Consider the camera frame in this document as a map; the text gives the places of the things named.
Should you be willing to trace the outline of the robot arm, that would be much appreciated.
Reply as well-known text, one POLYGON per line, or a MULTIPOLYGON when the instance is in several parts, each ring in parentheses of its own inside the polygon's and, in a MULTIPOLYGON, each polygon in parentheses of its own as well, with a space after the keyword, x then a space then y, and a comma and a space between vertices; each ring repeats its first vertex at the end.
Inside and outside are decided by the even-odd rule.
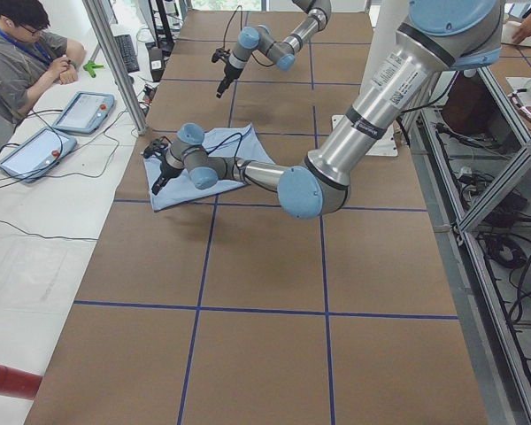
POLYGON ((282 209, 299 219, 332 213, 350 195, 350 174, 419 90, 437 73, 488 66, 501 50, 504 5, 500 1, 412 1, 396 29, 390 53, 318 149, 295 166, 237 156, 219 157, 204 147, 194 123, 147 166, 155 210, 203 197, 222 180, 274 192, 282 209))
POLYGON ((232 49, 217 48, 212 54, 212 63, 225 63, 224 78, 220 82, 216 97, 221 98, 229 86, 238 80, 255 51, 262 53, 275 66, 289 70, 296 61, 297 53, 305 43, 318 32, 323 31, 332 15, 328 0, 296 0, 293 4, 306 14, 304 20, 282 41, 276 41, 265 25, 243 27, 232 49))

